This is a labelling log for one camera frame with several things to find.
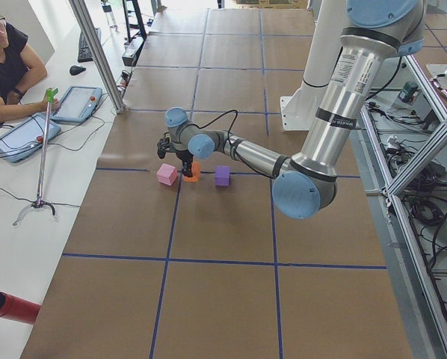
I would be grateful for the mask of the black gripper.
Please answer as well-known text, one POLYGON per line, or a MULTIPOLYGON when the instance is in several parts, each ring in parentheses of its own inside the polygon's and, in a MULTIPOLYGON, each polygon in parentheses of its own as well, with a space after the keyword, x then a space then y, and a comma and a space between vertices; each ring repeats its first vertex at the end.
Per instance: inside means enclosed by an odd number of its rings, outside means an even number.
POLYGON ((182 161, 182 175, 184 177, 192 177, 193 155, 182 144, 172 143, 172 148, 179 160, 182 161))

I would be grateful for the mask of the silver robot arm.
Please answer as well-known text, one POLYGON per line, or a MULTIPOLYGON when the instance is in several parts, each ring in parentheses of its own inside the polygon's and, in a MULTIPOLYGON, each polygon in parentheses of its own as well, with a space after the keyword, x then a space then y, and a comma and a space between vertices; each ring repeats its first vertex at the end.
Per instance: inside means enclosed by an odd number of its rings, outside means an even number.
POLYGON ((165 114, 167 132, 158 142, 158 156, 175 153, 183 175, 190 177, 194 159, 224 153, 272 178, 273 201, 283 214, 313 216, 336 196, 336 163, 381 64, 421 49, 425 15, 424 1, 321 3, 303 81, 292 99, 300 105, 312 98, 314 116, 294 155, 275 153, 228 130, 204 129, 175 107, 165 114))

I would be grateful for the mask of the person's hand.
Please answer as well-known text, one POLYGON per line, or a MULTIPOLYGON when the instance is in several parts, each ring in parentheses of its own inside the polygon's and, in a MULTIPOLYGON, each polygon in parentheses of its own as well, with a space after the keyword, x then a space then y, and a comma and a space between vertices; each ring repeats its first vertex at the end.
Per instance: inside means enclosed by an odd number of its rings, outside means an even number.
POLYGON ((43 101, 39 103, 37 111, 46 112, 48 107, 50 107, 50 111, 57 111, 61 107, 61 102, 59 99, 53 99, 52 102, 49 102, 46 98, 44 98, 43 101))

